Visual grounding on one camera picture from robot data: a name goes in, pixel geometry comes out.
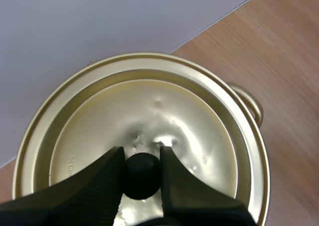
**white paper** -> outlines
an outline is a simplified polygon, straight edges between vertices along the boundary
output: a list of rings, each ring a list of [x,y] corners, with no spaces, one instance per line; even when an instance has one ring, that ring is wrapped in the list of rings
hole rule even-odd
[[[171,52],[246,0],[0,0],[0,166],[41,103],[91,62]]]

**can lid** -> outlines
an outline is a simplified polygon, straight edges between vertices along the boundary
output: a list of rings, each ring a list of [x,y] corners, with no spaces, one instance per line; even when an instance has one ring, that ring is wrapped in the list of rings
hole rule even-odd
[[[263,225],[269,167],[253,117],[232,88],[204,68],[160,53],[130,53],[94,63],[43,103],[18,154],[13,197],[56,184],[113,146],[127,157],[159,156],[170,146],[207,185],[242,201]],[[160,192],[123,195],[114,225],[162,215]]]

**metal pot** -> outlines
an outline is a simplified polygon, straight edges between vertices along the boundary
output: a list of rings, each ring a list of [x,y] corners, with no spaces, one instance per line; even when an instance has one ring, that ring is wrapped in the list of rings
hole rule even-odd
[[[171,146],[191,173],[243,202],[262,226],[270,194],[262,118],[250,93],[193,62],[144,52],[110,57],[70,77],[38,110],[17,157],[13,198],[70,177],[113,146],[127,157]],[[123,195],[114,225],[161,214],[160,192],[143,201]]]

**wood grain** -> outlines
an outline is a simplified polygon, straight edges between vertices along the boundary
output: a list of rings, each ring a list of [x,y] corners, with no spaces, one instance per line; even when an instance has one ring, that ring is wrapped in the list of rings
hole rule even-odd
[[[12,199],[12,179],[15,160],[0,169],[0,203]]]
[[[173,52],[264,107],[271,167],[268,226],[319,225],[319,0],[251,0]],[[13,162],[0,170],[11,197]]]

